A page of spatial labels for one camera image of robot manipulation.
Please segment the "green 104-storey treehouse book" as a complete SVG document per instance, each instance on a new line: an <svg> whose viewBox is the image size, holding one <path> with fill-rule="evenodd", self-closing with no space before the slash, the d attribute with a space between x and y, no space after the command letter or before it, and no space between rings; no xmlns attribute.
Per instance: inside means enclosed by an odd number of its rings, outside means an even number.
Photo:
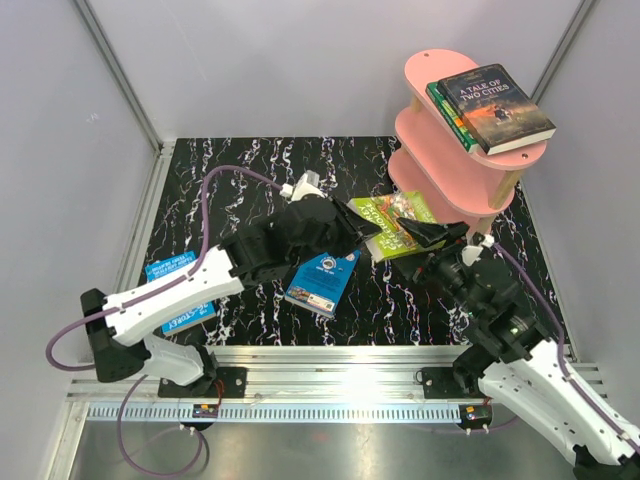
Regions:
<svg viewBox="0 0 640 480"><path fill-rule="evenodd" d="M450 105L448 100L440 93L436 82L427 84L426 93L437 107L440 115L444 118L449 128L452 130L456 138L462 144L464 149L469 153L475 153L479 147L477 141L470 131L462 122L456 111Z"/></svg>

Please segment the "blue 26-storey treehouse book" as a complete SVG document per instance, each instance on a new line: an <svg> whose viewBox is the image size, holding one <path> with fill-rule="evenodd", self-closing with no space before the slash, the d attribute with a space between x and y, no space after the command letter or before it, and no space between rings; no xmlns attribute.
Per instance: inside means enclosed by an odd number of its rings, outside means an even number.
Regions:
<svg viewBox="0 0 640 480"><path fill-rule="evenodd" d="M144 269L146 280L147 282L155 281L195 261L195 253L187 251L186 253L149 264ZM203 303L164 323L160 330L163 336L170 337L212 318L215 314L216 311L212 302Z"/></svg>

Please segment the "dark Tale of Two Cities book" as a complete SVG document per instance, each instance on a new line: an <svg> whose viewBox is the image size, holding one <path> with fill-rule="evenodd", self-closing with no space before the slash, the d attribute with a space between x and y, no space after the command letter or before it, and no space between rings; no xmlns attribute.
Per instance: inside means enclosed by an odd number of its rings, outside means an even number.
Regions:
<svg viewBox="0 0 640 480"><path fill-rule="evenodd" d="M556 132L499 63L442 78L437 89L488 156L547 141Z"/></svg>

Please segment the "lime 65-storey treehouse book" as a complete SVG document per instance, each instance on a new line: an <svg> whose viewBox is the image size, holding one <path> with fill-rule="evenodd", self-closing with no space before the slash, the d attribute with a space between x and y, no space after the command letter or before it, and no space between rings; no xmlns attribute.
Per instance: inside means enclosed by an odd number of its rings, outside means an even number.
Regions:
<svg viewBox="0 0 640 480"><path fill-rule="evenodd" d="M362 218L381 228L379 234L366 241L366 247L374 263L424 251L424 248L401 227L399 218L436 223L435 216L419 191L353 198L348 202L348 206Z"/></svg>

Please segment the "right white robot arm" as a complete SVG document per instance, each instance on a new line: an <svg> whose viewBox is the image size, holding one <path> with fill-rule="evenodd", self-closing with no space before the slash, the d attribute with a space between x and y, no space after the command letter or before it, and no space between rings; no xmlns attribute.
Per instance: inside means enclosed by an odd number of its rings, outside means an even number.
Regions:
<svg viewBox="0 0 640 480"><path fill-rule="evenodd" d="M399 225L422 247L400 261L417 285L435 284L468 317L469 347L453 363L453 385L465 397L504 404L542 435L577 479L636 479L639 428L616 412L564 356L563 332L537 320L520 292L524 269L489 234L464 222Z"/></svg>

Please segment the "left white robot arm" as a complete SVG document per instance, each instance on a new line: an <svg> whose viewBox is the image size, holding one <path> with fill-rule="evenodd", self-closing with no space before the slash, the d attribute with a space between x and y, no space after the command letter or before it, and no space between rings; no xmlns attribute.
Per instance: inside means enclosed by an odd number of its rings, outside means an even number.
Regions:
<svg viewBox="0 0 640 480"><path fill-rule="evenodd" d="M118 294L85 292L81 303L92 313L86 330L98 381L143 374L206 396L218 378L215 356L202 345L161 338L157 328L201 304L282 279L320 254L345 257L380 231L338 199L307 195L171 274Z"/></svg>

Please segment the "blue paperback book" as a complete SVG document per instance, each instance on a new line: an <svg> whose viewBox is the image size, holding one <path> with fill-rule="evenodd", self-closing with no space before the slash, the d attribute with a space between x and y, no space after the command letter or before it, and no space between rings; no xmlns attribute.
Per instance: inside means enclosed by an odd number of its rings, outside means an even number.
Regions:
<svg viewBox="0 0 640 480"><path fill-rule="evenodd" d="M316 256L298 268L284 299L312 313L334 318L359 258L359 251L340 258L328 253Z"/></svg>

